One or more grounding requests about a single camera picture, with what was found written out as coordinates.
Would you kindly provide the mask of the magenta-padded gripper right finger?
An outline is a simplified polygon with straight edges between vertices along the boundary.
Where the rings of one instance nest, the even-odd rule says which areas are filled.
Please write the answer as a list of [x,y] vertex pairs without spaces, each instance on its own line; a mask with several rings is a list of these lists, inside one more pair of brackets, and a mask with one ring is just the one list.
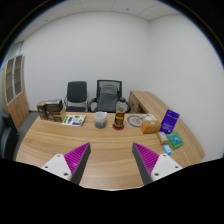
[[157,154],[138,143],[132,145],[132,153],[144,185],[182,169],[168,154]]

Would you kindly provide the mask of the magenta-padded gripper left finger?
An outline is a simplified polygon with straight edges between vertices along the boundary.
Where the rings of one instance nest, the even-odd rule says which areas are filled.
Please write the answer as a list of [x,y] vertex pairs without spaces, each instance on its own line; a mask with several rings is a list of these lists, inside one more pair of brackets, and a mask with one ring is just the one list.
[[91,153],[90,143],[85,143],[67,154],[56,154],[42,169],[78,185]]

